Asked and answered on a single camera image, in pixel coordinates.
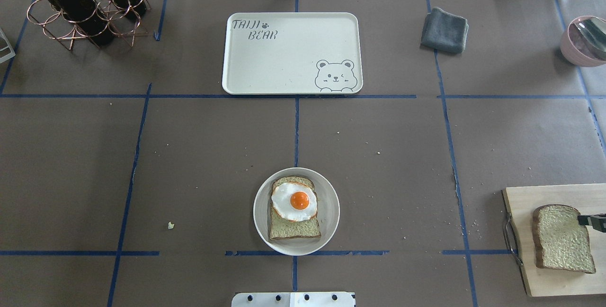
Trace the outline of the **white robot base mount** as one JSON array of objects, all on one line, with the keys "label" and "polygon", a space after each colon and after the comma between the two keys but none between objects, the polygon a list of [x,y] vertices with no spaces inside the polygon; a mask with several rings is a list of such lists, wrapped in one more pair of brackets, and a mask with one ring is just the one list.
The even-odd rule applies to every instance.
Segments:
[{"label": "white robot base mount", "polygon": [[354,292],[241,292],[232,307],[355,307]]}]

